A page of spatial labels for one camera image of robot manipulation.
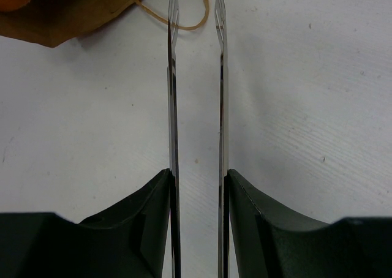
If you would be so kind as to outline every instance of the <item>brown paper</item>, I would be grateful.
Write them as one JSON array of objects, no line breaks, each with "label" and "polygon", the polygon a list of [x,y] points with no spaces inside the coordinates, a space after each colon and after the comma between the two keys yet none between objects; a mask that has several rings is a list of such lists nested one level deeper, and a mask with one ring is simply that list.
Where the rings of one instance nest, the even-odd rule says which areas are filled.
[{"label": "brown paper", "polygon": [[32,0],[0,13],[0,35],[47,47],[89,33],[116,18],[134,0]]}]

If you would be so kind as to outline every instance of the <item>black plastic mount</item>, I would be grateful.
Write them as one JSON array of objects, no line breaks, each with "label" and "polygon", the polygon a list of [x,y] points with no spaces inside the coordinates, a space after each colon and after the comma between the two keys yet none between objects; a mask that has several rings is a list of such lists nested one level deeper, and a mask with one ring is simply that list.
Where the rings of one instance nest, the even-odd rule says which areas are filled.
[{"label": "black plastic mount", "polygon": [[230,218],[240,278],[392,277],[392,219],[332,225],[289,209],[229,170]]},{"label": "black plastic mount", "polygon": [[169,169],[74,224],[53,213],[0,214],[0,277],[162,276]]}]

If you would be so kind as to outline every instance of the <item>brown string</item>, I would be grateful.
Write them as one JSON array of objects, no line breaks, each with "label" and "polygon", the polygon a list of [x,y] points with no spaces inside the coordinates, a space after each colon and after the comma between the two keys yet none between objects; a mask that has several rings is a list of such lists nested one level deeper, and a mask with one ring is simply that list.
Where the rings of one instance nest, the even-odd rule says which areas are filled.
[{"label": "brown string", "polygon": [[[154,17],[155,19],[157,19],[158,21],[162,22],[163,24],[168,25],[168,20],[166,20],[165,18],[162,18],[161,16],[159,16],[158,14],[153,12],[153,10],[149,9],[147,6],[142,4],[140,2],[140,0],[135,0],[135,2],[136,2],[136,4],[138,6],[140,6],[150,16]],[[178,25],[179,29],[187,30],[187,31],[196,30],[196,29],[202,27],[207,22],[208,14],[209,14],[209,1],[208,0],[203,0],[203,3],[204,3],[205,12],[204,12],[204,17],[202,18],[202,20],[198,24],[196,24],[195,26],[189,26],[188,27],[188,26]]]}]

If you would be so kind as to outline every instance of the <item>metal strip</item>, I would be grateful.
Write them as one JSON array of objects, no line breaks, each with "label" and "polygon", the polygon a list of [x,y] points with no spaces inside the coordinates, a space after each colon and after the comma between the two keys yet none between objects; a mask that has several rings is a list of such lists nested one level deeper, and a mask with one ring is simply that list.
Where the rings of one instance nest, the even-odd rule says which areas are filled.
[{"label": "metal strip", "polygon": [[227,29],[224,0],[215,0],[215,23],[220,44],[220,135],[219,135],[219,224],[218,278],[229,277],[229,211],[228,211],[228,67]]},{"label": "metal strip", "polygon": [[179,182],[178,182],[178,126],[176,91],[176,41],[178,35],[178,0],[169,0],[168,8],[168,115],[170,171],[170,229],[171,229],[171,276],[181,278],[181,239],[179,230]]}]

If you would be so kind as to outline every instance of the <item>white surface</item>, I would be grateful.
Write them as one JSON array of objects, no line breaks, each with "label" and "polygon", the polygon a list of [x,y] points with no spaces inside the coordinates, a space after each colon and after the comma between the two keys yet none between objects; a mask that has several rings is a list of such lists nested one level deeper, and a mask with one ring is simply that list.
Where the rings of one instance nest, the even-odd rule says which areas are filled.
[{"label": "white surface", "polygon": [[[146,3],[167,11],[168,0]],[[179,6],[182,24],[203,15],[202,0]],[[390,0],[226,6],[230,166],[316,219],[392,215]],[[186,278],[217,273],[211,16],[177,44]],[[166,40],[165,27],[139,8],[54,50],[0,37],[1,211],[56,211],[78,222],[168,166]]]}]

